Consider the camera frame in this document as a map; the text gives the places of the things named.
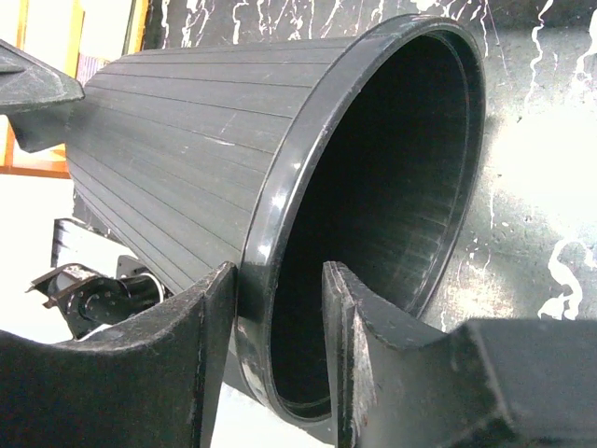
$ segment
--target orange window frame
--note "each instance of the orange window frame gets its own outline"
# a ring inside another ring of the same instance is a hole
[[[132,37],[127,48],[129,53],[141,50],[147,8],[148,0],[136,0],[134,2]],[[16,38],[16,47],[19,49],[24,48],[28,11],[29,0],[21,0]],[[65,73],[70,77],[76,77],[79,45],[83,31],[83,16],[84,12],[79,0],[74,0],[65,67]],[[70,178],[66,163],[65,145],[58,145],[51,149],[45,159],[39,159],[35,155],[22,153],[18,150],[15,151],[16,139],[10,125],[8,125],[6,142],[6,147],[0,148],[0,174]]]

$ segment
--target black plastic tube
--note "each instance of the black plastic tube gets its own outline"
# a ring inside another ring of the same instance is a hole
[[[323,262],[423,310],[478,170],[473,38],[416,15],[357,39],[151,50],[86,95],[67,146],[78,192],[174,292],[238,263],[250,390],[294,423],[326,418]]]

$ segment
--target cylinder rim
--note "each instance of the cylinder rim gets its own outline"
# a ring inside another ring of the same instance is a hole
[[[477,66],[461,66],[461,73],[467,82],[473,77],[476,84],[474,88],[478,89],[479,112],[471,112],[469,101],[465,144],[467,154],[472,154],[475,160],[467,165],[469,172],[465,175],[471,179],[471,185],[466,191],[460,191],[458,201],[462,208],[461,219],[451,223],[451,241],[442,246],[443,253],[437,255],[441,262],[436,263],[433,273],[429,275],[435,281],[426,288],[433,291],[453,250],[470,202],[480,159],[485,119],[485,84],[479,50],[472,35],[454,21],[420,15],[400,16],[385,21],[358,37],[313,89],[278,148],[264,180],[245,240],[240,267],[239,313],[234,331],[236,352],[249,390],[262,404],[291,423],[305,425],[329,417],[329,399],[315,403],[290,403],[278,394],[273,377],[270,343],[273,300],[292,222],[319,158],[361,88],[392,55],[411,40],[433,34],[440,38],[438,32],[459,38],[467,46],[466,49],[472,52],[472,60]],[[451,47],[448,40],[442,40]],[[461,52],[453,47],[451,50],[462,65],[459,57]],[[365,70],[362,69],[363,59],[368,63]],[[353,65],[354,70],[348,73],[344,65]],[[333,86],[331,100],[330,86]],[[470,88],[470,85],[466,86],[467,97],[470,96]],[[314,123],[319,126],[317,131],[313,129]],[[295,145],[295,140],[305,141],[304,135],[309,128],[311,144],[302,147]],[[270,199],[273,197],[283,198],[282,206],[282,200],[272,205]]]

